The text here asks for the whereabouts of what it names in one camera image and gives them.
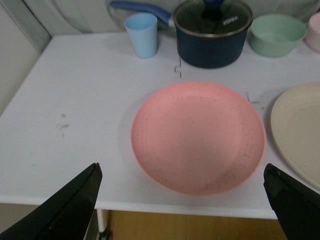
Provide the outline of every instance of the pot handle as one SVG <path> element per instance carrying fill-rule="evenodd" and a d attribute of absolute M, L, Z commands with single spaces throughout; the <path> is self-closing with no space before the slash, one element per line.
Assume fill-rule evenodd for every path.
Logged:
<path fill-rule="evenodd" d="M 140 3 L 133 1 L 114 0 L 110 2 L 110 6 L 115 9 L 125 9 L 138 12 L 147 12 L 156 15 L 156 17 L 165 25 L 174 27 L 172 14 L 161 7 L 153 4 Z"/>

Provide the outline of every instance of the green bowl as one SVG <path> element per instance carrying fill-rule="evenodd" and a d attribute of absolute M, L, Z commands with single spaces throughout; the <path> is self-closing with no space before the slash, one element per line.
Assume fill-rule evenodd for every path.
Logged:
<path fill-rule="evenodd" d="M 281 57 L 290 53 L 306 36 L 307 27 L 283 14 L 263 15 L 253 20 L 249 44 L 259 54 Z"/>

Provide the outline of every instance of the pot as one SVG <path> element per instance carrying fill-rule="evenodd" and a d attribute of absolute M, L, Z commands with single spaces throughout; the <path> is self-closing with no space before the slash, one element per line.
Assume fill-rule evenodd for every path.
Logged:
<path fill-rule="evenodd" d="M 186 63 L 212 69 L 239 58 L 253 21 L 251 8 L 241 0 L 187 0 L 173 14 L 145 3 L 111 1 L 113 8 L 149 12 L 176 28 L 177 51 Z"/>

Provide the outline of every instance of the plastic cup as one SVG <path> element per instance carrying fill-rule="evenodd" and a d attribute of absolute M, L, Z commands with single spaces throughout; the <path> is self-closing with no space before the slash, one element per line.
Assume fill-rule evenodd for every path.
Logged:
<path fill-rule="evenodd" d="M 309 47 L 320 52 L 320 12 L 310 18 L 304 40 Z"/>
<path fill-rule="evenodd" d="M 136 13 L 126 19 L 124 26 L 139 58 L 150 58 L 158 50 L 157 17 L 151 13 Z"/>

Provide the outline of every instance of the pink plate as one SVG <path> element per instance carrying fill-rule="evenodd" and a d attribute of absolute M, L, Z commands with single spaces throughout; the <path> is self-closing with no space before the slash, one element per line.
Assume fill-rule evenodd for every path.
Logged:
<path fill-rule="evenodd" d="M 246 181 L 266 148 L 263 122 L 235 91 L 190 81 L 159 90 L 141 106 L 131 129 L 142 169 L 173 191 L 220 194 Z"/>

